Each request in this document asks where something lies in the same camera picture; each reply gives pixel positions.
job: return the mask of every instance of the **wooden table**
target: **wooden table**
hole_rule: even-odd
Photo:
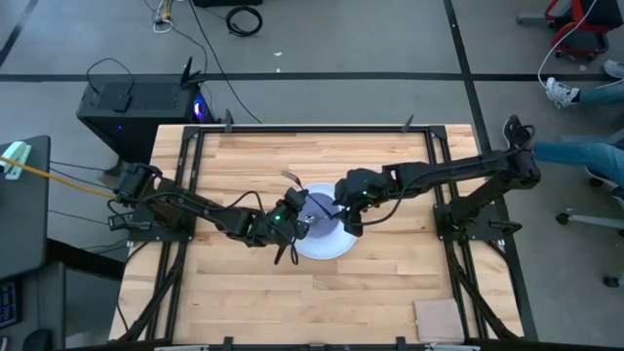
[[[477,154],[469,125],[446,127],[453,159]],[[156,138],[152,165],[169,178],[176,172],[182,129],[163,126]],[[436,154],[441,161],[440,149]],[[304,184],[336,183],[351,169],[380,171],[383,164],[418,160],[427,162],[421,134],[209,134],[197,193],[229,204],[256,190],[268,210],[293,186],[281,170],[297,174]],[[467,195],[481,183],[458,183],[459,192]],[[418,342],[412,303],[452,298],[443,244],[436,237],[434,202],[433,191],[406,200],[390,220],[367,227],[340,258],[301,257],[298,266],[288,255],[275,266],[277,248],[248,249],[198,219],[184,265],[175,343],[220,344],[225,336],[234,336],[237,344],[394,343],[396,336]],[[248,197],[240,205],[255,207],[255,199]],[[393,205],[368,212],[364,220],[386,215]],[[471,248],[484,298],[512,332],[522,334],[505,262],[484,243],[473,242]],[[160,243],[149,244],[128,263],[119,302],[129,323],[152,295],[160,251]],[[157,335],[163,333],[168,301]],[[474,336],[471,304],[466,311]],[[121,333],[116,315],[111,337]]]

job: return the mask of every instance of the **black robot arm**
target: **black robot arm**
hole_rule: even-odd
[[[530,152],[525,150],[492,151],[435,165],[423,162],[385,165],[381,173],[351,170],[335,185],[334,204],[344,207],[336,216],[344,222],[348,233],[359,237],[364,226],[378,224],[394,213],[380,220],[362,222],[361,212],[368,208],[391,200],[414,198],[437,185],[480,177],[489,180],[470,196],[450,202],[448,220],[454,224],[465,224],[509,190],[532,188],[539,182],[540,172]]]
[[[156,179],[160,179],[157,187],[154,186]],[[114,193],[118,203],[131,207],[145,206],[154,213],[156,223],[174,231],[184,228],[188,214],[191,214],[213,223],[228,238],[243,242],[249,248],[277,245],[276,264],[285,248],[294,240],[305,238],[308,231],[308,224],[297,220],[305,204],[307,190],[289,188],[284,199],[278,200],[275,208],[268,213],[261,208],[259,198],[260,210],[235,206],[240,199],[224,207],[163,178],[155,167],[132,164],[123,171]],[[250,191],[243,197],[250,194],[258,196]],[[151,225],[153,223],[147,223],[144,227],[149,229]]]

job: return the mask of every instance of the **jeans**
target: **jeans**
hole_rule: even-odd
[[[602,142],[543,142],[533,147],[535,160],[585,166],[624,188],[624,150]]]
[[[588,105],[624,102],[624,82],[604,88],[582,90],[580,102]]]

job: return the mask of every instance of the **gray floor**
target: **gray floor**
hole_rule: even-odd
[[[152,6],[155,0],[148,0]],[[0,2],[0,43],[19,21],[26,0]],[[551,32],[517,26],[519,11],[543,11],[547,1],[454,0],[473,73],[534,73],[549,49]],[[219,58],[229,72],[460,72],[447,15],[439,0],[266,0],[259,8],[258,36],[228,35],[223,22],[200,11]],[[215,9],[224,14],[226,9]],[[202,64],[199,49],[175,33],[152,32],[141,0],[41,0],[0,74],[84,74],[99,59],[114,57],[136,73],[179,72],[188,56]],[[202,38],[185,3],[175,3],[176,28]],[[609,35],[614,59],[624,59],[621,29]],[[600,72],[600,63],[550,60],[545,72]],[[209,71],[216,72],[212,59]],[[119,73],[104,64],[96,73]],[[0,141],[47,134],[53,159],[105,167],[114,154],[75,118],[85,83],[0,83]],[[251,122],[223,82],[208,84],[214,109],[232,110]],[[404,122],[473,123],[463,82],[253,81],[234,82],[240,97],[267,123]],[[584,83],[583,87],[599,83]],[[538,127],[538,138],[608,135],[622,127],[619,106],[557,110],[536,82],[476,83],[494,147],[511,114]],[[624,239],[614,230],[581,224],[560,226],[557,213],[621,216],[601,189],[586,185],[582,170],[541,165],[533,191],[506,197],[510,216],[525,225],[517,234],[521,264],[539,337],[544,341],[624,346],[624,290],[601,284],[604,273],[624,269]],[[98,173],[63,169],[98,181]],[[98,198],[52,184],[50,207],[104,220]],[[50,236],[86,247],[115,242],[124,233],[51,214]],[[126,251],[111,253],[123,259]],[[69,277],[71,344],[105,340],[118,285],[80,274]]]

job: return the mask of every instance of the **keyboard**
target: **keyboard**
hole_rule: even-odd
[[[20,321],[19,298],[16,282],[0,282],[0,330]]]

